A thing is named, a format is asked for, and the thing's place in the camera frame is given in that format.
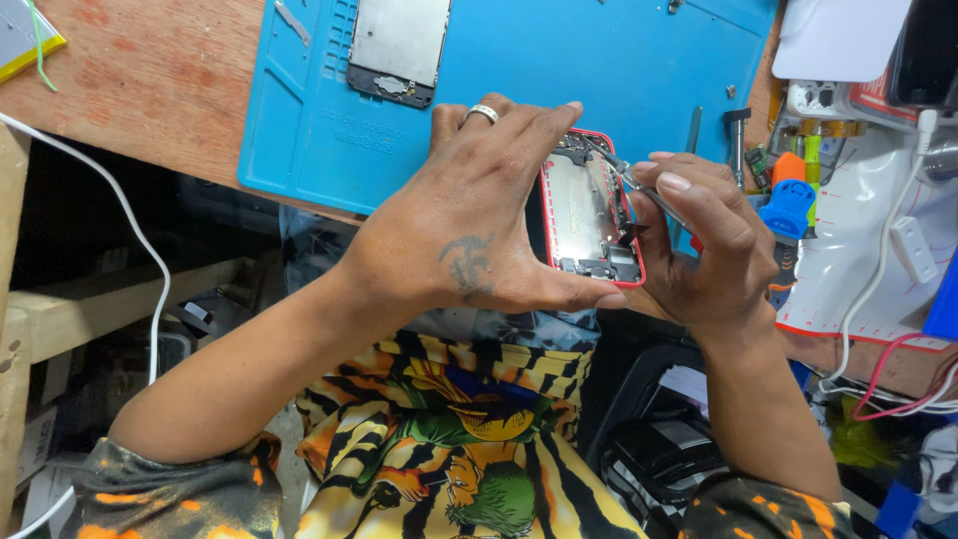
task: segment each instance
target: sleeve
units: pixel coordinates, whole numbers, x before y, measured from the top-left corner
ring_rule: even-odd
[[[174,465],[102,438],[74,477],[77,505],[60,537],[274,537],[280,445],[263,433],[228,455]]]
[[[851,539],[847,504],[828,504],[783,486],[722,474],[702,483],[679,539]]]

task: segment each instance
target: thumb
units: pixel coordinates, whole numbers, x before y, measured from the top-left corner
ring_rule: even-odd
[[[531,310],[575,313],[585,309],[622,309],[626,297],[618,287],[566,271],[538,265],[539,294]]]

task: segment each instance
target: blue silicone mat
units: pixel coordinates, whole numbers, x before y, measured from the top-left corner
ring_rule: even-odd
[[[370,98],[346,82],[357,0],[267,0],[237,175],[270,193],[372,213],[425,160],[431,107]],[[490,91],[520,103],[582,101],[577,127],[639,161],[684,151],[724,160],[721,114],[742,108],[778,0],[453,0],[434,103]],[[733,84],[737,96],[725,88]]]

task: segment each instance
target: pink cable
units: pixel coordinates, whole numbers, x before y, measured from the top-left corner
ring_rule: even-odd
[[[884,410],[878,413],[872,413],[870,415],[858,415],[861,409],[864,408],[866,404],[868,404],[868,400],[872,398],[872,394],[875,393],[875,387],[878,386],[878,377],[881,375],[881,370],[885,367],[885,361],[888,360],[888,356],[892,354],[892,352],[895,350],[895,348],[899,346],[899,344],[902,344],[906,340],[918,339],[921,337],[924,337],[924,334],[909,333],[908,335],[902,335],[901,337],[895,340],[892,340],[891,342],[888,343],[888,346],[885,346],[884,351],[881,352],[881,357],[878,358],[878,363],[875,363],[875,371],[872,373],[872,381],[868,385],[868,390],[865,391],[865,394],[862,395],[861,400],[859,400],[858,404],[855,405],[855,409],[852,410],[852,419],[854,419],[855,421],[868,421],[869,419],[878,419],[879,417],[884,417],[886,415],[891,415],[893,413],[898,413],[900,411],[911,410],[931,400],[931,397],[938,391],[938,389],[941,387],[941,384],[945,382],[944,380],[942,380],[941,382],[936,384],[935,387],[930,389],[928,391],[928,394],[925,397],[923,397],[921,400],[918,400],[911,404],[906,404],[904,406],[900,406],[898,408],[894,408],[891,410]]]

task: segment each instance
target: hand tattoo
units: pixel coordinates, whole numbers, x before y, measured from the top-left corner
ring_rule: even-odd
[[[464,236],[450,242],[439,253],[439,261],[442,262],[453,249],[457,247],[463,249],[461,254],[452,259],[452,264],[449,265],[449,275],[456,280],[459,291],[463,293],[463,301],[467,305],[476,295],[492,292],[492,284],[480,284],[479,270],[485,270],[489,263],[486,257],[482,256],[482,251],[486,250],[493,236],[495,234],[490,233],[485,241],[479,236]]]

